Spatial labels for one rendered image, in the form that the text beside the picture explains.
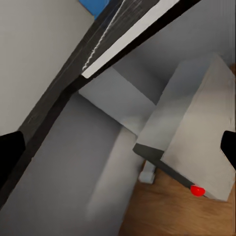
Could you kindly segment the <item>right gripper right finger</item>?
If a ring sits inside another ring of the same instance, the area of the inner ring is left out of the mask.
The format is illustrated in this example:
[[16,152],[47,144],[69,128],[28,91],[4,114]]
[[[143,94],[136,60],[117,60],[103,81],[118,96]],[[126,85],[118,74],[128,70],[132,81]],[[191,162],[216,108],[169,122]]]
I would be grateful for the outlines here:
[[236,132],[226,130],[222,137],[221,149],[236,169]]

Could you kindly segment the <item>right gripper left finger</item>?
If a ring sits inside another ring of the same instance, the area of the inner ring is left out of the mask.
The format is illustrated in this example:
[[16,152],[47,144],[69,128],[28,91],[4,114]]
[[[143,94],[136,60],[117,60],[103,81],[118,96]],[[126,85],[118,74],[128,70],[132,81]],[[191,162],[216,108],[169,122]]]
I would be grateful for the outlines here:
[[26,149],[22,131],[0,136],[0,190]]

